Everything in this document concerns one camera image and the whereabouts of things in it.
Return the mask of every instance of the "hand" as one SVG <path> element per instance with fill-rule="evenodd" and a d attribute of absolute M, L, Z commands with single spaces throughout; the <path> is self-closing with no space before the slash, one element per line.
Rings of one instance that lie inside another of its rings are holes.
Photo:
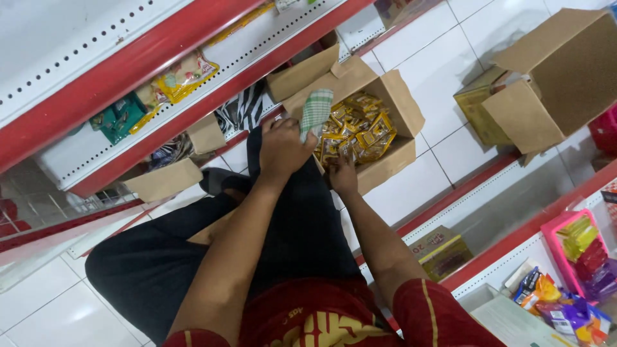
<path fill-rule="evenodd" d="M 298 171 L 315 150 L 317 137 L 308 133 L 306 143 L 300 143 L 300 126 L 296 119 L 269 120 L 262 125 L 262 149 L 259 164 L 262 175 L 287 181 Z"/>
<path fill-rule="evenodd" d="M 330 184 L 341 199 L 358 193 L 358 175 L 351 155 L 339 154 L 338 164 L 330 166 Z"/>

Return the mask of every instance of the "red shirt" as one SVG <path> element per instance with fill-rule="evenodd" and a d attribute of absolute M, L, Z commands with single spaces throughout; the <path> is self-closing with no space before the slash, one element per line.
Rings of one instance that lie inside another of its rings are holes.
<path fill-rule="evenodd" d="M 505 347 L 442 286 L 409 280 L 394 295 L 392 331 L 364 278 L 306 278 L 282 283 L 247 304 L 238 346 L 491 346 Z M 163 347 L 230 347 L 208 330 L 170 336 Z"/>

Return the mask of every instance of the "green checkered cloth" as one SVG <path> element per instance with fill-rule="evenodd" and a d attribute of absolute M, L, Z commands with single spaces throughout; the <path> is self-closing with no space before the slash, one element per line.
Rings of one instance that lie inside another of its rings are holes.
<path fill-rule="evenodd" d="M 304 115 L 300 122 L 300 141 L 305 143 L 309 130 L 317 137 L 321 137 L 323 124 L 330 116 L 330 107 L 334 92 L 329 89 L 317 89 L 310 93 L 304 104 Z"/>

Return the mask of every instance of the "person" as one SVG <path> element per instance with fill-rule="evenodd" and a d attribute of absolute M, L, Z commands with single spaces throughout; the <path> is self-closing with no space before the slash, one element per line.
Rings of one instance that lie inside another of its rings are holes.
<path fill-rule="evenodd" d="M 428 279 L 340 157 L 331 186 L 404 339 L 393 331 L 311 157 L 317 139 L 298 139 L 292 119 L 253 130 L 250 179 L 206 170 L 202 186 L 221 192 L 97 245 L 86 261 L 92 285 L 157 346 L 503 346 Z M 233 209 L 211 245 L 187 241 Z"/>

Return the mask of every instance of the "leg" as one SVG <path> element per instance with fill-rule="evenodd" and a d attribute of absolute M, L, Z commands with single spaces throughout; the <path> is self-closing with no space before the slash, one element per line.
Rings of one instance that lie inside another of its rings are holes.
<path fill-rule="evenodd" d="M 86 261 L 95 289 L 161 345 L 208 246 L 187 242 L 236 207 L 226 194 L 204 198 L 97 245 Z"/>
<path fill-rule="evenodd" d="M 247 140 L 249 174 L 260 173 L 261 128 Z M 311 157 L 291 175 L 279 198 L 255 271 L 251 296 L 290 278 L 346 278 L 360 274 L 342 230 L 341 215 Z"/>

